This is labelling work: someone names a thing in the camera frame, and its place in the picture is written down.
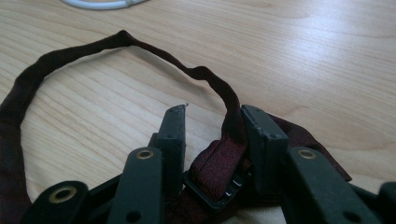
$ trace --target maroon webbing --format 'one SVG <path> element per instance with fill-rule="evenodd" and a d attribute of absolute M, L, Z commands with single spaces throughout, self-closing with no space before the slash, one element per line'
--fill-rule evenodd
<path fill-rule="evenodd" d="M 188 76 L 206 80 L 222 98 L 227 113 L 221 127 L 221 138 L 212 142 L 192 163 L 191 180 L 202 192 L 216 201 L 224 194 L 233 173 L 247 148 L 248 140 L 241 117 L 240 104 L 233 89 L 208 68 L 188 68 L 168 52 L 140 42 L 125 31 L 103 40 L 69 49 L 61 49 L 43 55 L 36 63 L 25 69 L 0 105 L 0 223 L 19 223 L 31 202 L 26 191 L 26 179 L 21 148 L 21 123 L 27 107 L 44 78 L 56 69 L 81 57 L 104 49 L 138 46 L 173 64 Z M 334 167 L 346 178 L 347 173 L 331 158 L 327 150 L 309 132 L 283 119 L 274 118 L 297 146 L 315 147 L 324 153 Z M 220 214 L 210 213 L 188 190 L 167 207 L 171 223 L 217 222 L 231 216 L 234 203 Z"/>

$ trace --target plastic buckle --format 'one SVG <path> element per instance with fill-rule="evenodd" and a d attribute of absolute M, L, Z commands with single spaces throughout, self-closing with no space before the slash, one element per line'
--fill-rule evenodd
<path fill-rule="evenodd" d="M 235 172 L 233 175 L 233 180 L 231 181 L 230 185 L 227 187 L 227 190 L 224 192 L 223 197 L 214 202 L 208 196 L 206 196 L 189 178 L 189 171 L 184 172 L 183 174 L 183 183 L 186 185 L 187 188 L 191 189 L 195 195 L 199 197 L 201 201 L 206 203 L 209 208 L 214 212 L 219 212 L 223 209 L 230 201 L 235 197 L 236 193 L 245 186 L 245 184 L 249 181 L 252 177 L 250 171 L 247 171 L 245 174 L 241 174 L 241 172 Z"/>

